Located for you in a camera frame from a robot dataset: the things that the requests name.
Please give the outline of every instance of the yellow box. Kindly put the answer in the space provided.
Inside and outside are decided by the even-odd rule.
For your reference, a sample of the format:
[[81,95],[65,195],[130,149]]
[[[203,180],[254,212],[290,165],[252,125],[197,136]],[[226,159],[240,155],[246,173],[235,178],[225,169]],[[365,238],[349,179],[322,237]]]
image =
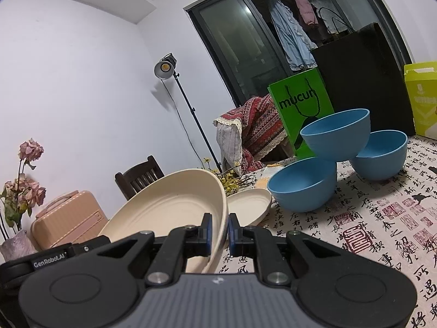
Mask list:
[[437,61],[405,65],[404,73],[416,134],[437,139]]

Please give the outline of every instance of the white cloth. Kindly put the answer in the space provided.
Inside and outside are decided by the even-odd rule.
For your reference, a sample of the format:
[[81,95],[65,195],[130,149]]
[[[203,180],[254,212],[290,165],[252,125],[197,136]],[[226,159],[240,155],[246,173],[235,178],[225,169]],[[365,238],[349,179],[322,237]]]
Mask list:
[[[215,120],[217,127],[217,143],[222,152],[223,171],[235,167],[236,163],[241,164],[243,158],[243,146],[241,140],[241,124],[238,127],[239,120],[228,121],[229,124],[221,123]],[[241,175],[241,168],[234,169],[238,175]]]
[[322,17],[329,33],[334,34],[334,33],[343,32],[343,31],[347,30],[347,27],[343,24],[343,22],[338,21],[341,19],[338,18],[338,16],[335,13],[332,13],[331,11],[327,10],[326,8],[324,8],[323,10],[321,10],[319,12],[319,10],[322,7],[327,7],[330,10],[337,12],[337,9],[334,7],[334,5],[331,1],[329,1],[329,0],[308,0],[308,1],[317,9],[317,14]]

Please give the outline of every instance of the pink jacket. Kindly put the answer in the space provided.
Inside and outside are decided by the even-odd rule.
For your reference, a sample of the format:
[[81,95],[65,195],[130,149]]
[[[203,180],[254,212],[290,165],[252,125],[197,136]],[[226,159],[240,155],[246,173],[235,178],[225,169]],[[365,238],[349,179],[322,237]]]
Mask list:
[[308,0],[295,0],[303,21],[307,26],[318,24],[312,6]]

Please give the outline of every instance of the studio light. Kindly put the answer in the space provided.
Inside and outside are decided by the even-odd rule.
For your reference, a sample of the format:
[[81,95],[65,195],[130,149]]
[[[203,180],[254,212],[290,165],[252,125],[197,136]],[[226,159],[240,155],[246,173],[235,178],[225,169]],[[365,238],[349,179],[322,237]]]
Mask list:
[[203,139],[205,140],[205,143],[209,149],[209,152],[212,155],[212,158],[214,159],[214,162],[217,166],[217,169],[222,172],[222,168],[221,168],[221,164],[220,162],[217,160],[217,158],[215,157],[214,152],[212,151],[211,145],[208,142],[208,139],[206,138],[205,133],[203,132],[202,127],[200,126],[199,120],[196,117],[196,110],[190,105],[190,102],[188,101],[187,95],[185,95],[185,92],[182,88],[181,83],[179,82],[178,78],[179,78],[179,74],[176,74],[175,69],[176,68],[176,59],[174,58],[173,54],[167,54],[164,58],[162,58],[156,65],[154,68],[154,73],[156,75],[157,78],[160,78],[161,80],[167,80],[169,78],[171,78],[172,76],[174,77],[174,79],[176,80],[176,83],[179,86],[179,89],[182,92],[182,95],[184,96],[184,99],[190,109],[190,112],[194,118],[194,120],[196,121],[197,127],[200,130],[200,133],[202,134]]

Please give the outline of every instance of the white plate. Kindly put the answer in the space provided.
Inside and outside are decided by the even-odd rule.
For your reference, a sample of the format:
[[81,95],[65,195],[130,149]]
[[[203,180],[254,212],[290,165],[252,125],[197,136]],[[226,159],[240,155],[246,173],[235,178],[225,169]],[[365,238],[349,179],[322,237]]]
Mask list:
[[153,182],[132,197],[109,220],[100,235],[106,235],[111,242],[142,230],[152,230],[155,236],[166,236],[177,227],[199,226],[206,212],[212,215],[211,256],[189,259],[186,272],[208,272],[221,254],[228,218],[223,186],[209,171],[182,170]]
[[229,213],[235,213],[241,227],[256,226],[269,212],[270,191],[264,188],[244,190],[228,197]]

